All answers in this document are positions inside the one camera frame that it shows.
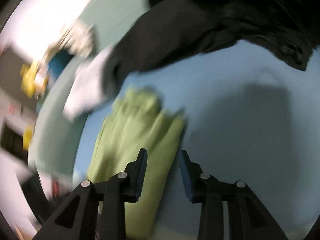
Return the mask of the green knit sweater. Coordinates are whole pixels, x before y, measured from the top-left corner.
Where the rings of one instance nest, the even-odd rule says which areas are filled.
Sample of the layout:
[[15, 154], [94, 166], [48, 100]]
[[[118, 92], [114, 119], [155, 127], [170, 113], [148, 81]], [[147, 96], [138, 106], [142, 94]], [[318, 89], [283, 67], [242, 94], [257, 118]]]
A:
[[162, 108], [153, 90], [130, 88], [116, 98], [95, 141], [87, 178], [98, 183], [123, 172], [139, 150], [148, 152], [142, 195], [136, 204], [125, 205], [126, 234], [148, 239], [163, 196], [167, 176], [185, 128], [183, 113]]

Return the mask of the blue and green sofa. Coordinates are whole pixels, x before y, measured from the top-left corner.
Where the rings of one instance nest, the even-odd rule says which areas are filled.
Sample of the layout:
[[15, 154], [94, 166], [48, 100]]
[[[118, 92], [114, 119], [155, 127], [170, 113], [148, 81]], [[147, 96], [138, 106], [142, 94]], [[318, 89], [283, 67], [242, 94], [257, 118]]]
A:
[[[146, 11], [144, 0], [91, 0], [80, 18], [93, 23], [98, 49], [116, 43]], [[68, 122], [62, 116], [74, 72], [67, 65], [36, 121], [29, 167], [78, 185], [111, 103]], [[303, 239], [319, 215], [319, 47], [306, 72], [268, 50], [239, 41], [168, 67], [133, 73], [130, 87], [151, 87], [170, 112], [185, 111], [182, 148], [221, 181], [244, 180], [289, 239]], [[200, 205], [183, 189], [176, 158], [151, 239], [196, 239]]]

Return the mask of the white folded towel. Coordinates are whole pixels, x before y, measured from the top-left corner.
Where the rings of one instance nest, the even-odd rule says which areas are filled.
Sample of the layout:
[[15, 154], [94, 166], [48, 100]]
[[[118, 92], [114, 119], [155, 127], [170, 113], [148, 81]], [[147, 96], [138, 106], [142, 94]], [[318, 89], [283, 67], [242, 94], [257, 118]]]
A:
[[117, 57], [114, 48], [107, 46], [97, 55], [87, 58], [75, 72], [63, 115], [73, 122], [80, 115], [90, 112], [116, 95], [114, 68]]

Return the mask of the yellow plastic bag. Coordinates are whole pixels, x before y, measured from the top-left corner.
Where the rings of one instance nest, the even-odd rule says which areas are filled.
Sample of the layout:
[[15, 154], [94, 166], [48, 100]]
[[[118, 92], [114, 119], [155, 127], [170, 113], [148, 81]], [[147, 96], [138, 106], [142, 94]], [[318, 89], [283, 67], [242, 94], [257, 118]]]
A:
[[47, 68], [40, 62], [33, 61], [31, 65], [23, 64], [20, 75], [22, 77], [21, 90], [27, 97], [36, 99], [43, 97], [48, 85]]

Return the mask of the teal blue bag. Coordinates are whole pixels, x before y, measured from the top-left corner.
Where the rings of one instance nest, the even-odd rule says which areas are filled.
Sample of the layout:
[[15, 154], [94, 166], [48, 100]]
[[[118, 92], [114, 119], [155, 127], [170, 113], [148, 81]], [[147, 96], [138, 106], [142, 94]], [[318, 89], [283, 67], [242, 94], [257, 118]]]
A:
[[64, 68], [74, 56], [67, 50], [58, 51], [48, 63], [48, 74], [52, 80], [57, 80]]

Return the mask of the cream crumpled cloth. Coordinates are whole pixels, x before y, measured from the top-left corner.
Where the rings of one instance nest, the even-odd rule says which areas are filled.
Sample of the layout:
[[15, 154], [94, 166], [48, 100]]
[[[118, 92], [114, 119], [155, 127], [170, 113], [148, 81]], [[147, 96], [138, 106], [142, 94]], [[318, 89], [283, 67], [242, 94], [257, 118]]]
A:
[[72, 24], [63, 27], [43, 55], [43, 60], [49, 62], [59, 51], [67, 50], [71, 55], [87, 58], [96, 48], [94, 25], [77, 19]]

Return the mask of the black garment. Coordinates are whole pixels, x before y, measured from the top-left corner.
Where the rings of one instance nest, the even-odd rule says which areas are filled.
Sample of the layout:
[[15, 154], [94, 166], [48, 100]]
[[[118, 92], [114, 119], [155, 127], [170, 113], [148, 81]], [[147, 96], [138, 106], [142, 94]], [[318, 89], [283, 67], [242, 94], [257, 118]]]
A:
[[145, 12], [111, 49], [101, 86], [118, 92], [131, 72], [146, 72], [246, 40], [304, 71], [319, 46], [316, 0], [148, 0]]

